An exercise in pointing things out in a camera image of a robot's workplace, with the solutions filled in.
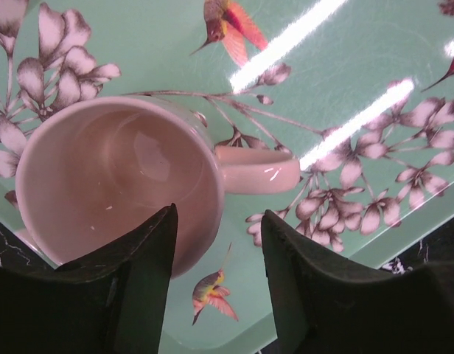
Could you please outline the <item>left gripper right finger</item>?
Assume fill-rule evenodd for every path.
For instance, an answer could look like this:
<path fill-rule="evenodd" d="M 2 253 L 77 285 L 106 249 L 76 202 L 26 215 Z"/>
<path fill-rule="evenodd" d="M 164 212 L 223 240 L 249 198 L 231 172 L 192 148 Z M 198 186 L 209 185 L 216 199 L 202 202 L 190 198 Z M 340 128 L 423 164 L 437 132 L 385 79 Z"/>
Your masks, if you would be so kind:
<path fill-rule="evenodd" d="M 282 353 L 454 353 L 454 262 L 376 270 L 271 211 L 261 236 Z"/>

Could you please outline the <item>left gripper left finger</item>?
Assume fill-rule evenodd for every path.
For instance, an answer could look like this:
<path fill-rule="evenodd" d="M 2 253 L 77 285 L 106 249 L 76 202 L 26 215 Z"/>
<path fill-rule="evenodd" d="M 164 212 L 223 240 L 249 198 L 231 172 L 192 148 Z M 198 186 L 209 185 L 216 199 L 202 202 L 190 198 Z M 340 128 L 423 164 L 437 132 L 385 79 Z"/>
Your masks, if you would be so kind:
<path fill-rule="evenodd" d="M 175 205 L 53 271 L 0 266 L 0 353 L 157 353 Z"/>

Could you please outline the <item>pink mug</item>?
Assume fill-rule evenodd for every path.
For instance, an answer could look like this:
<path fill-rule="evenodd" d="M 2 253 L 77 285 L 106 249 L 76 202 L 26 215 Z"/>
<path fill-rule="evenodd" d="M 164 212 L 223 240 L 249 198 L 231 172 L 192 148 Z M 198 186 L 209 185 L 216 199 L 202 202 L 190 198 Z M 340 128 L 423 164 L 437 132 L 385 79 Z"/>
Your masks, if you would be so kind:
<path fill-rule="evenodd" d="M 191 269 L 217 236 L 225 196 L 287 192 L 299 160 L 271 149 L 216 146 L 188 109 L 153 97 L 98 97 L 43 122 L 15 177 L 18 207 L 55 264 L 178 210 L 172 275 Z"/>

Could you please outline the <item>green plastic tray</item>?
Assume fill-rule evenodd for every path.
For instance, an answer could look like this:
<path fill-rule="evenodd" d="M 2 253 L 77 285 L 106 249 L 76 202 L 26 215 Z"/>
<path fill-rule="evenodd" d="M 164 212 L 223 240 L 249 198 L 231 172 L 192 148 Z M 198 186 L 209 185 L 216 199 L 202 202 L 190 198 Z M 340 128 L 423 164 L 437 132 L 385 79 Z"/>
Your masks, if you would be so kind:
<path fill-rule="evenodd" d="M 148 91 L 215 142 L 287 148 L 301 183 L 230 196 L 210 250 L 173 280 L 161 353 L 255 353 L 276 338 L 266 209 L 394 274 L 454 257 L 454 1 L 243 1 L 279 51 L 239 69 L 201 49 L 201 1 L 0 1 L 0 115 L 21 141 L 77 98 Z"/>

